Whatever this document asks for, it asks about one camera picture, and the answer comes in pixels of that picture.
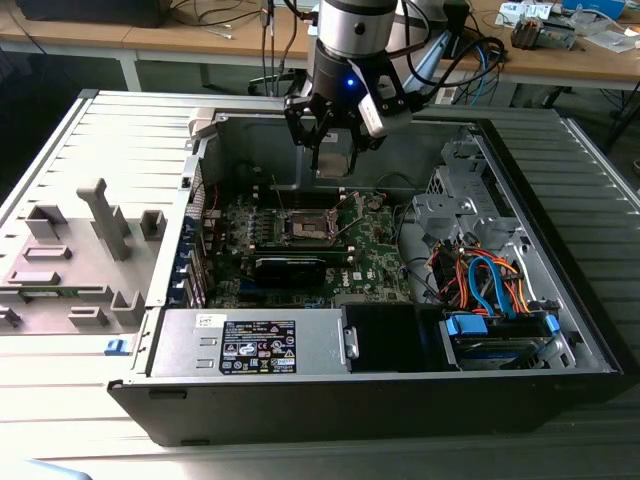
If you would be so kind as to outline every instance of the blue cable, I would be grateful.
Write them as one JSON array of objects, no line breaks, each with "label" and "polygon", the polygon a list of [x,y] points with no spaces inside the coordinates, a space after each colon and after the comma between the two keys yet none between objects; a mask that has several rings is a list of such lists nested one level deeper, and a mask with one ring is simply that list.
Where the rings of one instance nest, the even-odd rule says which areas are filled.
[{"label": "blue cable", "polygon": [[476,285],[476,268],[482,262],[486,263],[489,266],[489,270],[493,275],[493,283],[496,287],[496,297],[498,298],[498,305],[500,305],[500,310],[502,310],[502,313],[504,313],[507,318],[515,318],[516,314],[511,308],[509,297],[504,294],[504,290],[502,289],[500,270],[498,269],[498,266],[487,257],[476,257],[469,265],[469,291],[471,292],[471,295],[473,295],[474,298],[478,300],[478,303],[480,303],[487,310],[489,315],[495,315],[493,307],[489,305],[489,302],[482,298],[482,295],[480,295],[480,293],[478,292],[478,286]]},{"label": "blue cable", "polygon": [[[478,53],[480,54],[480,58],[482,59],[482,70],[484,71],[487,69],[487,57],[479,45],[476,46],[476,50],[478,50]],[[471,103],[469,105],[475,105],[475,103],[480,98],[480,95],[484,90],[484,77],[486,77],[486,75],[483,75],[482,78],[480,79],[480,87],[478,88],[478,90],[476,90],[476,95],[473,97],[473,100],[471,100]]]}]

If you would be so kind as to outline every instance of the wooden table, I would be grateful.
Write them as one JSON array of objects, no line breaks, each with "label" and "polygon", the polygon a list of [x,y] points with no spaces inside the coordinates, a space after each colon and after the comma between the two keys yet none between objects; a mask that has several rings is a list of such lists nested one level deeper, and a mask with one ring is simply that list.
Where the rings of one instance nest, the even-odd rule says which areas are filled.
[{"label": "wooden table", "polygon": [[[115,58],[120,61],[132,91],[139,91],[140,82],[135,62],[155,60],[200,64],[261,65],[262,29],[257,17],[233,22],[233,35],[228,40],[203,28],[182,25],[173,19],[158,29],[144,29],[118,25],[94,25],[68,22],[31,22],[9,1],[0,10],[0,47],[7,51],[38,53],[40,49],[29,41],[19,25],[49,54]],[[494,25],[500,0],[472,0],[472,8],[480,29],[485,35],[498,36],[509,50],[508,62],[501,74],[501,82],[532,83],[554,86],[632,89],[640,79],[640,53],[636,50],[616,54],[579,39],[571,51],[559,49],[519,50],[511,47],[508,28]],[[198,0],[200,12],[207,8],[233,6],[227,0]],[[228,12],[206,17],[211,22],[224,21],[258,7],[247,2]],[[186,5],[176,12],[186,22],[194,19],[192,7]],[[275,55],[279,59],[291,35],[293,15],[286,9],[276,10]],[[625,14],[621,21],[640,23],[640,14]],[[304,68],[308,48],[308,26],[298,21],[298,35],[289,52],[287,66]],[[446,68],[447,62],[441,63]],[[475,71],[477,61],[464,60],[460,73]]]}]

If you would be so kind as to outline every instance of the green circuit board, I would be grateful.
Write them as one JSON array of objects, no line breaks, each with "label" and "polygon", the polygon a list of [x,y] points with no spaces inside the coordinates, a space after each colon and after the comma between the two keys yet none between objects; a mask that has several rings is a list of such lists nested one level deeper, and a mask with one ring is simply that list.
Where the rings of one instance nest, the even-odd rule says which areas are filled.
[{"label": "green circuit board", "polygon": [[[342,249],[318,251],[316,248],[305,252],[298,244],[292,256],[317,256],[327,259],[328,264],[322,286],[300,289],[257,289],[251,275],[254,256],[251,243],[257,238],[263,245],[281,246],[279,251],[286,252],[283,218],[299,215],[300,211],[261,210],[238,201],[223,212],[226,228],[222,234],[229,245],[214,256],[216,287],[209,308],[332,308],[348,302],[412,301],[393,241],[393,209],[384,205],[379,197],[359,194],[358,203],[347,202],[337,210],[336,228],[351,225],[335,240],[335,245]],[[304,212],[304,221],[309,221],[310,211]],[[251,227],[256,222],[257,231]],[[249,228],[253,228],[251,235],[247,234]],[[351,263],[332,266],[334,258],[345,255],[351,257]]]}]

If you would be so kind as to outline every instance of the warning label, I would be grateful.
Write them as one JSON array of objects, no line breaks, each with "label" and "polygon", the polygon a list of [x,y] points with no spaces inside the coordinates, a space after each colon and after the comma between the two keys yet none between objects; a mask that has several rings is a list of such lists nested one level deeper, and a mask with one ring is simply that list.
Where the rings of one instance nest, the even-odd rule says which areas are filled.
[{"label": "warning label", "polygon": [[296,322],[225,322],[219,365],[224,375],[296,373]]}]

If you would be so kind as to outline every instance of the motherboard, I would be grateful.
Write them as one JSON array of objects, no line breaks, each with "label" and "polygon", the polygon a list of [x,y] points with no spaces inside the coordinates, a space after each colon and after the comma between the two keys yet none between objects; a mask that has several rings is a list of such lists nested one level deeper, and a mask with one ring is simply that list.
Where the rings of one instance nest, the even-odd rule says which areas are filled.
[{"label": "motherboard", "polygon": [[221,209],[209,308],[332,308],[412,301],[382,196],[332,195],[328,208],[239,196]]}]

